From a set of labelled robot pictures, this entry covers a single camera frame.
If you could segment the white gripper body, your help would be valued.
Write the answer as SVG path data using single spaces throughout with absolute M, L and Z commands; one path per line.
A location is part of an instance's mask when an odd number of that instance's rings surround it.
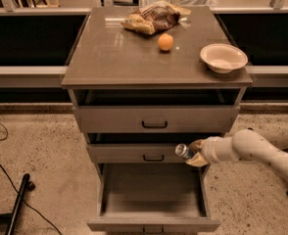
M 210 164 L 230 162 L 232 145 L 230 137 L 209 137 L 203 141 L 202 154 Z

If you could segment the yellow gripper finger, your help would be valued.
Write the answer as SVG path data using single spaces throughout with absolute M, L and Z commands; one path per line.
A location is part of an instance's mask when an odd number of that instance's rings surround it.
M 209 162 L 202 154 L 197 153 L 191 159 L 188 159 L 186 163 L 191 166 L 202 167 L 204 165 L 207 165 Z
M 193 152 L 200 152 L 202 150 L 204 141 L 198 139 L 189 144 L 189 149 Z

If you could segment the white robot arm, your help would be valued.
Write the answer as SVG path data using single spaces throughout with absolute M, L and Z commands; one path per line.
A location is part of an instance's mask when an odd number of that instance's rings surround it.
M 259 133 L 242 129 L 230 137 L 209 137 L 187 146 L 194 155 L 193 166 L 220 162 L 259 162 L 288 182 L 288 153 L 273 146 Z

